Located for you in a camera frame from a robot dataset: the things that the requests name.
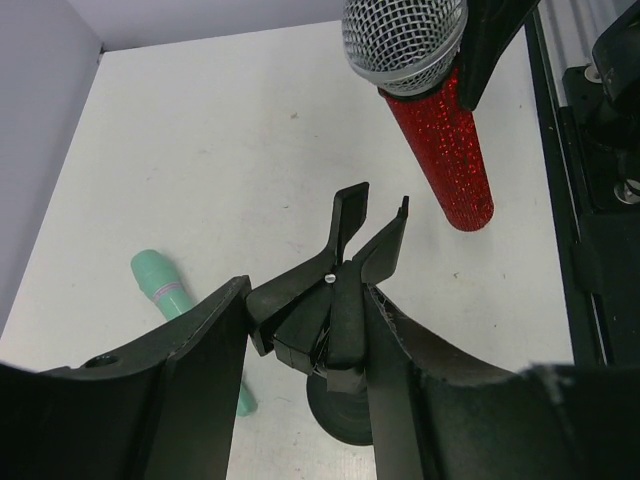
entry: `black stand base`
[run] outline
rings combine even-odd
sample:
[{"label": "black stand base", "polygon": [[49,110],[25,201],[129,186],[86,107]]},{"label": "black stand base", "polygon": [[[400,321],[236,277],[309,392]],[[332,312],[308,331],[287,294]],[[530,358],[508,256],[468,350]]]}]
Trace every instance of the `black stand base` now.
[{"label": "black stand base", "polygon": [[307,379],[309,408],[325,432],[349,445],[373,445],[367,391],[356,395],[328,392],[319,375]]}]

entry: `mint green microphone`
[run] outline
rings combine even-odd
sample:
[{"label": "mint green microphone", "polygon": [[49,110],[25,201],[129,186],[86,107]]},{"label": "mint green microphone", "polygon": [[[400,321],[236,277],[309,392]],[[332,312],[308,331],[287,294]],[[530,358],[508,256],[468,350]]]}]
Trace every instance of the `mint green microphone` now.
[{"label": "mint green microphone", "polygon": [[[131,270],[142,293],[158,307],[167,321],[195,306],[182,286],[176,267],[155,250],[143,250],[134,256],[131,259]],[[256,408],[255,399],[244,383],[241,383],[236,415],[246,417]]]}]

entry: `red glitter microphone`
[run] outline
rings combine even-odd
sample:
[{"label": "red glitter microphone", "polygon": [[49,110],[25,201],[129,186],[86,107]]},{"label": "red glitter microphone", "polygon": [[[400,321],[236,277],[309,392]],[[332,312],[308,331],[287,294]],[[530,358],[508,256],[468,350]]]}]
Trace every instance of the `red glitter microphone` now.
[{"label": "red glitter microphone", "polygon": [[460,106],[455,57],[466,0],[347,0],[342,20],[353,70],[379,87],[449,220],[484,227],[493,200],[473,114]]}]

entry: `white table surface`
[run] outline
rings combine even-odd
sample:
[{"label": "white table surface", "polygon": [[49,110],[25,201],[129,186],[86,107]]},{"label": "white table surface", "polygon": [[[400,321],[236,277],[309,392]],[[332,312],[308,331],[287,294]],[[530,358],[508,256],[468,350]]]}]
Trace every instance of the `white table surface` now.
[{"label": "white table surface", "polygon": [[[406,313],[501,367],[571,362],[523,33],[475,112],[496,212],[448,225],[385,102],[350,71],[337,22],[107,53],[11,316],[0,359],[79,366],[163,323],[129,260],[155,248],[194,297],[254,286],[326,241],[336,190],[371,183],[353,253],[411,196],[396,274]],[[258,411],[236,422],[228,478],[374,478],[372,448],[313,420],[303,375],[251,345]]]}]

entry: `microphone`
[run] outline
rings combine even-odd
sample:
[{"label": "microphone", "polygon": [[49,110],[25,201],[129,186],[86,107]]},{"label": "microphone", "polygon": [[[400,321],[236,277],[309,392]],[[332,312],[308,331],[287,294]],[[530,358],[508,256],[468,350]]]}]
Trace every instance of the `microphone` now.
[{"label": "microphone", "polygon": [[471,232],[493,216],[473,114],[459,101],[456,54],[466,0],[347,0],[351,68],[378,87],[449,223]]},{"label": "microphone", "polygon": [[[167,321],[191,310],[195,304],[182,286],[178,270],[155,250],[143,250],[131,259],[131,271],[142,293],[151,300]],[[246,417],[257,408],[256,400],[244,382],[240,383],[236,416]]]}]

